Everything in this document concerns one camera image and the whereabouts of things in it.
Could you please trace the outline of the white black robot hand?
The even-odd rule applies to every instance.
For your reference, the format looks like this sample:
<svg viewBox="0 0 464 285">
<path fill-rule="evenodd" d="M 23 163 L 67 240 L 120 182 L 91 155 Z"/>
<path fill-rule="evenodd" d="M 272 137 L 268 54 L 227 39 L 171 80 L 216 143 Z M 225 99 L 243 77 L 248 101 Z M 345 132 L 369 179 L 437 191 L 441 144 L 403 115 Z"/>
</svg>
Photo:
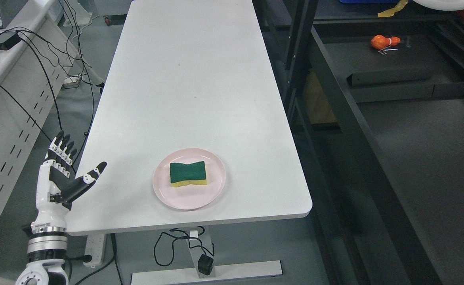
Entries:
<svg viewBox="0 0 464 285">
<path fill-rule="evenodd" d="M 49 144 L 39 167 L 36 188 L 38 215 L 30 225 L 32 234 L 65 231 L 65 217 L 72 208 L 72 202 L 96 184 L 107 166 L 107 162 L 103 161 L 84 175 L 71 177 L 77 149 L 70 138 L 60 131 Z"/>
</svg>

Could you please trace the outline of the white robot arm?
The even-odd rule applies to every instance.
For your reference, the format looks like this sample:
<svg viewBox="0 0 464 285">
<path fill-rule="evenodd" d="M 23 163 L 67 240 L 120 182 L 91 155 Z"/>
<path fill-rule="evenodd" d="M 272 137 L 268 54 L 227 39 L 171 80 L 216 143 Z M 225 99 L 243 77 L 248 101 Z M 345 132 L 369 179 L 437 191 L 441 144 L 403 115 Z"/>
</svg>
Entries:
<svg viewBox="0 0 464 285">
<path fill-rule="evenodd" d="M 16 285 L 67 285 L 63 265 L 67 256 L 68 234 L 62 227 L 44 227 L 31 231 L 27 247 L 28 263 Z"/>
</svg>

